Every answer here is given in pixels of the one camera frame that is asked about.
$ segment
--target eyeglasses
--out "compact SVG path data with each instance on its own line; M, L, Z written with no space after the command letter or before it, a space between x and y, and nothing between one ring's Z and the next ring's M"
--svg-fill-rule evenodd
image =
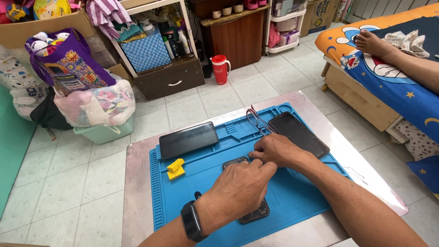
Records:
M246 117L252 123L258 130L261 132L261 134L265 135L262 129L266 129L271 133L276 133L262 118L259 116L259 114L255 111L253 106L250 106L250 109L246 112Z

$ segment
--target mint green plastic basket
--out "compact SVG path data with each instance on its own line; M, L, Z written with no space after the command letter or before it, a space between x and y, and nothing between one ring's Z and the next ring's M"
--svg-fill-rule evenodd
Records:
M75 134L81 134L100 145L127 136L133 132L133 116L117 126L74 127Z

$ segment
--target green mat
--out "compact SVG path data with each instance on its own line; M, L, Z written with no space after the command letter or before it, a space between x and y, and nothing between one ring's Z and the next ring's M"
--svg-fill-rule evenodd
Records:
M0 85L0 218L35 127L17 114L9 90Z

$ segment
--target drawer handle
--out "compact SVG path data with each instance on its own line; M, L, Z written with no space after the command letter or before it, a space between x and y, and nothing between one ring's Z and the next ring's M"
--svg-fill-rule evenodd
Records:
M182 80L181 81L179 81L179 82L177 82L177 83L175 83L175 84L168 84L168 86L176 86L176 85L178 85L178 84L180 84L182 82Z

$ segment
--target red coca-cola pitcher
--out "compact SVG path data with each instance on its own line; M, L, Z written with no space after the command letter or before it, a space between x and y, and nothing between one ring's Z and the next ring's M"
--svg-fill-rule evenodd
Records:
M212 61L213 72L215 73L216 83L219 85L226 84L227 76L230 73L230 62L226 60L226 56L224 55L216 55L213 58L210 58Z

